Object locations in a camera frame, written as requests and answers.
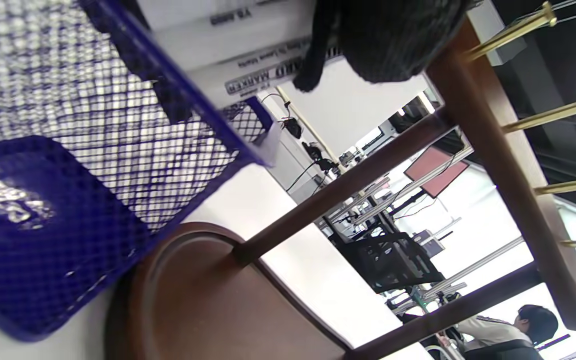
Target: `black bag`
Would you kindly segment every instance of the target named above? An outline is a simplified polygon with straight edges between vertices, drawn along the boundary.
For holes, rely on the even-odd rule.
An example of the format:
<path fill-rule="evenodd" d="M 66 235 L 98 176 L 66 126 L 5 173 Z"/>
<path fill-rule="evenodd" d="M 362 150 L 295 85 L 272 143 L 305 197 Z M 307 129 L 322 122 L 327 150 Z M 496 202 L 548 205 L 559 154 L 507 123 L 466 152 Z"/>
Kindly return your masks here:
<path fill-rule="evenodd" d="M 459 30 L 473 0 L 317 0 L 312 42 L 293 83 L 318 85 L 338 23 L 338 45 L 348 64 L 371 83 L 418 75 Z"/>

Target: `lab workstation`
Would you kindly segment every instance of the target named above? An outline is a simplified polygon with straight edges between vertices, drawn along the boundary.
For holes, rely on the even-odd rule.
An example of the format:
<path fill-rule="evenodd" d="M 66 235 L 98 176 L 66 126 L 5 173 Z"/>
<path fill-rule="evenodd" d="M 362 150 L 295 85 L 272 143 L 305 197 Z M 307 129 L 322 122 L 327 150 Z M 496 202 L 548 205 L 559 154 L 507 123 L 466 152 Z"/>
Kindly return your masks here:
<path fill-rule="evenodd" d="M 0 0 L 0 360 L 576 359 L 576 0 Z"/>

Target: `person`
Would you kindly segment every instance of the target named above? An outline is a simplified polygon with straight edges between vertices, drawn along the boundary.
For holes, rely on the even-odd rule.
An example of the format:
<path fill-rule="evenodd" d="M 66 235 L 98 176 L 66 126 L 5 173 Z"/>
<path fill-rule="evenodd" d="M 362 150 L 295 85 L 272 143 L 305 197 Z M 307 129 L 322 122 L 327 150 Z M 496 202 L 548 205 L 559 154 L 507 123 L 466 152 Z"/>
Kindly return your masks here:
<path fill-rule="evenodd" d="M 418 316 L 411 314 L 397 315 L 405 324 L 413 321 Z M 514 322 L 506 322 L 500 319 L 493 319 L 481 315 L 469 317 L 459 322 L 453 328 L 446 330 L 448 337 L 455 339 L 455 330 L 458 333 L 470 335 L 473 340 L 465 342 L 463 348 L 459 350 L 464 353 L 466 359 L 468 353 L 484 347 L 503 344 L 513 340 L 523 340 L 520 346 L 526 349 L 532 349 L 555 335 L 559 328 L 557 317 L 550 310 L 539 305 L 524 305 L 519 309 Z M 430 345 L 439 345 L 439 340 L 444 340 L 443 336 L 428 337 L 421 342 L 424 347 Z M 537 352 L 531 350 L 538 358 Z M 432 357 L 439 359 L 439 354 L 432 351 Z"/>

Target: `white wall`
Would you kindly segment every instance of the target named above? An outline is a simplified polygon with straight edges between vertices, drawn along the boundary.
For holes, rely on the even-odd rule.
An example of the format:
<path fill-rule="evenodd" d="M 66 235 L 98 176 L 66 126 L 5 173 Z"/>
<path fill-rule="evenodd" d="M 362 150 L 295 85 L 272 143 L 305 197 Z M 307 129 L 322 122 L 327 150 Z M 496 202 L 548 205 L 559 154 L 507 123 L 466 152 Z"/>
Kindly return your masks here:
<path fill-rule="evenodd" d="M 310 93 L 302 93 L 292 83 L 281 88 L 339 156 L 427 89 L 428 84 L 423 76 L 407 82 L 370 84 L 348 62 L 340 60 L 326 66 L 320 84 Z"/>

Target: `whiteboard marker box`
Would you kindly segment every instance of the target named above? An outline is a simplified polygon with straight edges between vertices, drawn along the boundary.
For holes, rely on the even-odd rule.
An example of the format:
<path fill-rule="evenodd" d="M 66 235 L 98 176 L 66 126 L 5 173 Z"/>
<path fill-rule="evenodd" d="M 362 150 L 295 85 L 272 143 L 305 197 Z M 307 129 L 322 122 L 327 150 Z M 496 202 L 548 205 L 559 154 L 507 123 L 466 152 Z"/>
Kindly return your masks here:
<path fill-rule="evenodd" d="M 314 0 L 272 0 L 153 30 L 158 45 L 189 72 L 311 34 Z"/>
<path fill-rule="evenodd" d="M 218 109 L 250 98 L 295 78 L 304 63 L 310 38 L 288 41 L 249 55 L 190 71 L 188 77 Z M 326 64 L 343 59 L 332 43 Z"/>

